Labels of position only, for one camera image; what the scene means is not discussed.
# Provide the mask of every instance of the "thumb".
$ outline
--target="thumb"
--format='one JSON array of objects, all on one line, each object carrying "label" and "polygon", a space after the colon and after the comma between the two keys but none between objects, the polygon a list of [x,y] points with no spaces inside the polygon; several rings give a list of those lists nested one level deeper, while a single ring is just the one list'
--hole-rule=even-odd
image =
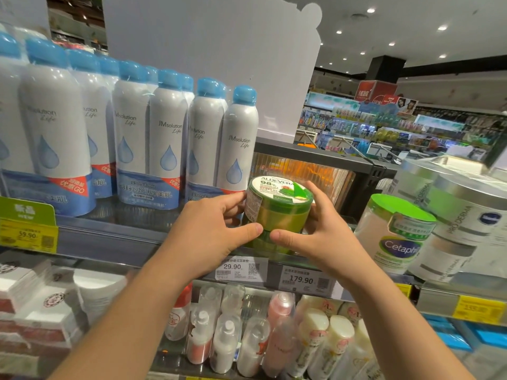
[{"label": "thumb", "polygon": [[301,235],[289,230],[272,230],[269,236],[276,245],[298,252],[303,256],[307,256],[312,248],[310,235]]},{"label": "thumb", "polygon": [[229,250],[232,251],[233,249],[236,249],[255,239],[262,233],[263,228],[261,224],[253,222],[236,228],[228,228],[227,231],[227,237],[229,238]]}]

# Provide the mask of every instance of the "forearm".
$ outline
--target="forearm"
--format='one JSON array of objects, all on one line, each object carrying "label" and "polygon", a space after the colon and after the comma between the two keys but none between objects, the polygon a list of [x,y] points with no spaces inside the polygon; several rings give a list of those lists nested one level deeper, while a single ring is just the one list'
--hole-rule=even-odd
[{"label": "forearm", "polygon": [[349,290],[361,310],[387,379],[473,379],[431,326],[380,268]]},{"label": "forearm", "polygon": [[177,266],[155,254],[50,380],[142,380],[171,309],[187,285]]}]

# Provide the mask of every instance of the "white display board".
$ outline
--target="white display board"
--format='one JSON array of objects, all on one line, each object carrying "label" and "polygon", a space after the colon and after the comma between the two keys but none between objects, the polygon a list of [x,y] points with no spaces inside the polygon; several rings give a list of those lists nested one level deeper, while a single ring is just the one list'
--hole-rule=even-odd
[{"label": "white display board", "polygon": [[0,23],[33,29],[51,37],[46,0],[0,0]]},{"label": "white display board", "polygon": [[284,0],[102,0],[110,55],[257,90],[258,136],[292,142],[320,49],[320,7]]}]

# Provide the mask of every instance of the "water drop graphic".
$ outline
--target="water drop graphic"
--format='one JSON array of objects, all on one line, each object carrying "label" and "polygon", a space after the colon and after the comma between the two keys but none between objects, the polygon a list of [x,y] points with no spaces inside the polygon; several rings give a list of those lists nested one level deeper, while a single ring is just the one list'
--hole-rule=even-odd
[{"label": "water drop graphic", "polygon": [[39,161],[44,168],[53,169],[60,164],[60,159],[53,149],[48,145],[46,139],[41,136],[39,145],[37,146],[37,154],[39,155]]},{"label": "water drop graphic", "polygon": [[191,151],[189,154],[189,162],[187,165],[188,171],[191,175],[196,175],[199,172],[199,163],[197,163],[197,159],[195,158],[194,151]]},{"label": "water drop graphic", "polygon": [[9,157],[9,148],[0,139],[0,160],[5,160]]},{"label": "water drop graphic", "polygon": [[160,159],[160,166],[166,171],[172,171],[174,168],[176,168],[177,164],[178,160],[176,160],[176,156],[174,155],[171,146],[169,146],[167,151],[165,151],[164,155]]},{"label": "water drop graphic", "polygon": [[122,137],[122,141],[118,145],[118,159],[125,164],[134,160],[134,153],[132,153],[132,150],[125,141],[125,137]]},{"label": "water drop graphic", "polygon": [[88,147],[90,148],[90,157],[93,157],[97,154],[98,148],[97,144],[95,144],[95,141],[93,141],[90,136],[88,136]]},{"label": "water drop graphic", "polygon": [[231,184],[237,184],[241,181],[241,178],[243,178],[243,173],[241,172],[241,168],[239,168],[238,159],[234,161],[234,164],[227,171],[226,178]]}]

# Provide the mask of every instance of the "person's left hand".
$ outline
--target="person's left hand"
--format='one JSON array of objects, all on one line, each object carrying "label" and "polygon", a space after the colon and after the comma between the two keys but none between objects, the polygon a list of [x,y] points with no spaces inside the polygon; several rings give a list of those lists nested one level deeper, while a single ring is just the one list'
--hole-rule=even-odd
[{"label": "person's left hand", "polygon": [[258,223],[227,228],[239,225],[236,215],[243,212],[245,197],[245,192],[238,192],[188,202],[156,255],[177,264],[188,281],[211,272],[234,249],[263,231]]}]

